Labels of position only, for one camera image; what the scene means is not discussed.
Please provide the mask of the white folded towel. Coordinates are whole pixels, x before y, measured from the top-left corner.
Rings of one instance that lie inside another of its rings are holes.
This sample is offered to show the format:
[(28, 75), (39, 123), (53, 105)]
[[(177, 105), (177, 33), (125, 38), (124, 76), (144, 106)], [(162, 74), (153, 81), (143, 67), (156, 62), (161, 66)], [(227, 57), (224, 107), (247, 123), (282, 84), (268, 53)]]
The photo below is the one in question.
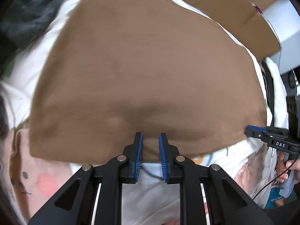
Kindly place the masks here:
[(280, 76), (279, 68), (269, 57), (265, 59), (265, 62), (273, 78), (274, 85), (274, 126), (289, 129), (286, 102), (287, 93)]

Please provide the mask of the cream bear print bedsheet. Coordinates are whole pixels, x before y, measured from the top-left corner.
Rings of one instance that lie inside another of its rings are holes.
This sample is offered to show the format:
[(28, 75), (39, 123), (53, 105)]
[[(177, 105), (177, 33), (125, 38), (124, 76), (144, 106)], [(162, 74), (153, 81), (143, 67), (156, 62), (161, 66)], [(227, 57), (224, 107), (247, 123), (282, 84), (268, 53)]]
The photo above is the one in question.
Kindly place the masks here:
[[(45, 33), (9, 61), (1, 80), (5, 125), (1, 142), (1, 184), (21, 224), (28, 220), (74, 174), (79, 165), (32, 157), (29, 153), (28, 119), (33, 93), (54, 42), (80, 0), (64, 0)], [(220, 165), (241, 188), (265, 206), (277, 154), (265, 143), (246, 139), (229, 148), (194, 158), (195, 163)], [(136, 185), (124, 185), (123, 224), (178, 224), (179, 186), (161, 179), (158, 163), (144, 163)]]

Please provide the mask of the brown cardboard sheet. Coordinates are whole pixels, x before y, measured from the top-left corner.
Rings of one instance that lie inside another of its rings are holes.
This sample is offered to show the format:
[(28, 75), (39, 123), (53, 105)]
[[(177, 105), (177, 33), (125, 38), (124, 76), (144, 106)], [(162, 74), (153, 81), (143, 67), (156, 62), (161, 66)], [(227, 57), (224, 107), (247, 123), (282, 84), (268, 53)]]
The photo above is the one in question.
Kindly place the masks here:
[(262, 61), (280, 50), (269, 23), (249, 0), (183, 0), (233, 34)]

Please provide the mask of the teal patterned bag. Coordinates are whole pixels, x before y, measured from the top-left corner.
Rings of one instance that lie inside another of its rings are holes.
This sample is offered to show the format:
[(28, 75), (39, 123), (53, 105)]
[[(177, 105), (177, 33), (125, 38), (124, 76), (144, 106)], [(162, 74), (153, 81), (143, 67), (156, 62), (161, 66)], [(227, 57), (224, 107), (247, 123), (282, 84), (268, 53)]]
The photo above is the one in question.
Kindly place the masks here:
[(297, 194), (295, 191), (292, 191), (288, 198), (285, 198), (280, 195), (280, 188), (277, 183), (271, 186), (271, 191), (267, 200), (267, 204), (264, 207), (265, 209), (275, 209), (282, 207), (286, 204), (289, 204), (297, 199)]

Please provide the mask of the grey camouflage jacket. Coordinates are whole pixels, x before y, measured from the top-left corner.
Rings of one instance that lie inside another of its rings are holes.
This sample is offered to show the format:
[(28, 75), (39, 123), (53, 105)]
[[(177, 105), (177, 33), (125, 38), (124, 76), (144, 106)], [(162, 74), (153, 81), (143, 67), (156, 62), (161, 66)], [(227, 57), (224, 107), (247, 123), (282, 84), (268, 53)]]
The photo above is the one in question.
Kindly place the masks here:
[(1, 19), (1, 32), (17, 47), (26, 48), (56, 18), (65, 0), (14, 0)]

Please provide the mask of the brown graphic t-shirt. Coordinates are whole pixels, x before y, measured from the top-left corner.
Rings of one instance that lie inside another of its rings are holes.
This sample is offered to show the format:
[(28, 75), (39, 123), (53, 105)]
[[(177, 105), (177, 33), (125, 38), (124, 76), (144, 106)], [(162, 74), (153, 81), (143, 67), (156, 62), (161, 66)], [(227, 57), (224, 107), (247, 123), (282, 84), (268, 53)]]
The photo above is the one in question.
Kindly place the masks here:
[(229, 147), (266, 125), (258, 69), (215, 21), (172, 0), (81, 0), (36, 86), (29, 149), (36, 158), (102, 164), (143, 134), (185, 156)]

